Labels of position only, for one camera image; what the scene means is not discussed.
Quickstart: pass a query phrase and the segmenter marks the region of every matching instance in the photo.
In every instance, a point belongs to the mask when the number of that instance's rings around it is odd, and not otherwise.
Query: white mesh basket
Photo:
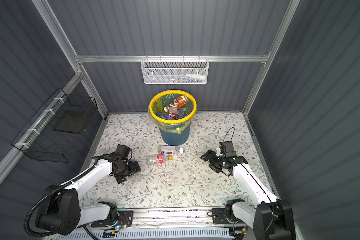
[[[194,62],[141,60],[146,84],[206,84],[208,68],[208,59]]]

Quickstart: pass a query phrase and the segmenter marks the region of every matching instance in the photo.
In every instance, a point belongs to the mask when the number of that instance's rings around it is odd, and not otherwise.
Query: bottle with orange label
[[[168,110],[170,107],[175,107],[175,108],[179,108],[181,106],[183,106],[184,104],[188,103],[188,98],[185,95],[181,95],[180,97],[176,98],[175,100],[172,101],[172,103],[170,103],[168,106],[166,106],[164,108],[164,111],[166,113],[168,113]]]
[[[165,156],[163,154],[154,154],[147,156],[147,165],[163,164],[166,161],[171,161],[172,156]]]

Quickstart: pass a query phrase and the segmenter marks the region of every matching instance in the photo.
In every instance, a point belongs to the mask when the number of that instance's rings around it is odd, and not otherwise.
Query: yellow rim
[[[152,106],[154,105],[154,102],[161,96],[164,96],[166,94],[171,94],[171,93],[178,93],[178,94],[182,94],[187,96],[187,98],[191,99],[192,103],[193,103],[193,111],[186,116],[185,118],[179,119],[179,120],[165,120],[162,118],[159,118],[158,116],[156,116],[156,113],[153,112],[152,110]],[[187,121],[188,119],[190,119],[195,113],[196,113],[196,100],[192,97],[191,94],[184,92],[184,91],[180,91],[180,90],[167,90],[167,91],[163,91],[159,94],[157,94],[156,96],[154,96],[154,98],[152,98],[151,102],[149,103],[149,111],[151,112],[152,116],[160,121],[160,122],[164,122],[164,123],[169,123],[169,124],[176,124],[176,123],[182,123]]]

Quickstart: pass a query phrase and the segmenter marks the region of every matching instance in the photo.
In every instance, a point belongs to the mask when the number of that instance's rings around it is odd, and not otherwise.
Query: leaf pattern
[[[118,144],[127,145],[139,162],[143,178],[117,184],[114,177],[106,176],[86,192],[81,205],[108,201],[118,208],[221,206],[235,198],[251,204],[234,177],[216,174],[200,159],[207,150],[215,151],[231,127],[235,127],[232,141],[237,155],[244,156],[255,175],[269,187],[241,113],[196,114],[188,141],[183,145],[185,152],[155,166],[147,166],[145,156],[157,153],[157,147],[165,145],[159,128],[148,114],[116,114],[109,117],[95,156],[115,151]]]

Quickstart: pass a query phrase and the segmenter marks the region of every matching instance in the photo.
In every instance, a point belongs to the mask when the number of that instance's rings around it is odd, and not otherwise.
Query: red label
[[[163,163],[163,155],[159,154],[157,156],[157,163]]]

